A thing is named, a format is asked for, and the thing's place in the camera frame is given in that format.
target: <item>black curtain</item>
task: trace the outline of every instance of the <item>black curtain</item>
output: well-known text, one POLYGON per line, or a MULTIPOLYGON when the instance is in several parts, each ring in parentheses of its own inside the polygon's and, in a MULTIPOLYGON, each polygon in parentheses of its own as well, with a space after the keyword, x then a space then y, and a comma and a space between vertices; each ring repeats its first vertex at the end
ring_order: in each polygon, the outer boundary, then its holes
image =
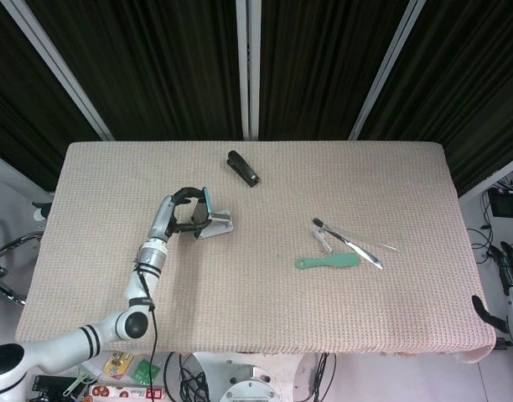
POLYGON ((0 158, 51 191, 69 144, 98 139, 0 3, 0 158))
POLYGON ((263 0, 259 139, 345 140, 407 3, 263 0))
POLYGON ((444 146, 459 194, 513 159, 513 1, 428 1, 360 134, 444 146))
POLYGON ((241 140, 234 0, 28 0, 117 140, 241 140))

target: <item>beige tablecloth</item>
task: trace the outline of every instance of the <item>beige tablecloth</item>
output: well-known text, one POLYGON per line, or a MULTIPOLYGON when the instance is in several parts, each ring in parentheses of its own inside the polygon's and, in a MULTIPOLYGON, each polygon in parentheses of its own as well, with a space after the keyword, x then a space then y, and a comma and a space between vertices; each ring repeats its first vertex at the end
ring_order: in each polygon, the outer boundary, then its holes
MULTIPOLYGON (((235 228, 169 241, 154 295, 159 350, 463 352, 473 361, 492 349, 494 331, 471 304, 484 294, 443 149, 421 142, 73 144, 17 339, 125 309, 132 260, 156 209, 186 186, 208 187, 235 228), (231 149, 259 174, 256 187, 226 165, 231 149), (313 217, 400 252, 367 245, 383 271, 366 261, 298 271, 297 257, 325 254, 313 217)), ((152 343, 149 330, 112 346, 149 352, 152 343)))

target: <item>chair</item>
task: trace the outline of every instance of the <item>chair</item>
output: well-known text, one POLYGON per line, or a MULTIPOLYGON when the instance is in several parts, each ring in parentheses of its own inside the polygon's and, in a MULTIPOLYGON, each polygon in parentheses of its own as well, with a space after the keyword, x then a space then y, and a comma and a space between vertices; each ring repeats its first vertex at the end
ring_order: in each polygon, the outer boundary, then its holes
MULTIPOLYGON (((6 255, 9 251, 14 250, 18 248, 19 246, 23 245, 24 243, 30 241, 30 240, 40 240, 42 239, 42 235, 44 232, 32 232, 25 234, 24 236, 18 237, 17 239, 8 242, 4 246, 0 247, 0 258, 6 255)), ((7 274, 7 270, 5 268, 2 268, 0 266, 0 279, 3 278, 7 274)), ((23 307, 25 306, 25 295, 20 295, 19 293, 15 292, 13 289, 11 289, 9 286, 7 286, 5 283, 0 281, 0 292, 11 302, 14 302, 18 304, 19 306, 23 307)))

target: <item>table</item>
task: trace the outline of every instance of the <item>table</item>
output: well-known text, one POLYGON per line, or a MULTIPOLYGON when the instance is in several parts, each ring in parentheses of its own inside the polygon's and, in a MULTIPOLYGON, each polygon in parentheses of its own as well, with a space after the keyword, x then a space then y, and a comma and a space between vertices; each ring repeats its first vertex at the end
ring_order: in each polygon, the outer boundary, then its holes
MULTIPOLYGON (((158 350, 459 353, 484 357, 495 333, 443 149, 426 142, 84 142, 66 155, 17 340, 53 337, 125 309, 132 260, 163 197, 208 187, 234 231, 175 235, 154 297, 158 350), (237 150, 254 188, 226 164, 237 150), (368 235, 383 271, 298 271, 324 255, 312 218, 368 235)), ((181 219, 192 208, 177 209, 181 219)), ((337 251, 345 246, 333 243, 337 251)), ((114 343, 152 349, 153 332, 114 343)))

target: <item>floor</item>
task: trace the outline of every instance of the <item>floor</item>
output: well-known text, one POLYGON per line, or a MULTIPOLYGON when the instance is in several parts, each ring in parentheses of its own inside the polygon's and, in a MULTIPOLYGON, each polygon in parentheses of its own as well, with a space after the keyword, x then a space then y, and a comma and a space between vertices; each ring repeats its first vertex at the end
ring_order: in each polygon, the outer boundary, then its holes
MULTIPOLYGON (((0 184, 0 245, 29 231, 42 229, 33 220, 34 208, 12 189, 0 184)), ((462 208, 468 227, 482 225, 479 198, 462 208)), ((513 219, 493 219, 495 243, 513 242, 513 219)), ((7 278, 9 285, 27 292, 33 274, 36 244, 25 245, 13 252, 2 265, 12 267, 7 278)), ((505 298, 494 264, 479 266, 488 299, 488 308, 499 316, 505 315, 505 298)), ((20 308, 0 296, 0 343, 13 342, 20 308)), ((160 354, 155 363, 161 364, 160 354)), ((329 372, 324 378, 327 384, 329 372)), ((308 395, 306 374, 296 380, 294 397, 308 395)), ((494 351, 479 364, 454 362, 452 357, 421 355, 415 358, 382 357, 377 354, 339 356, 328 402, 513 402, 513 349, 494 351)))

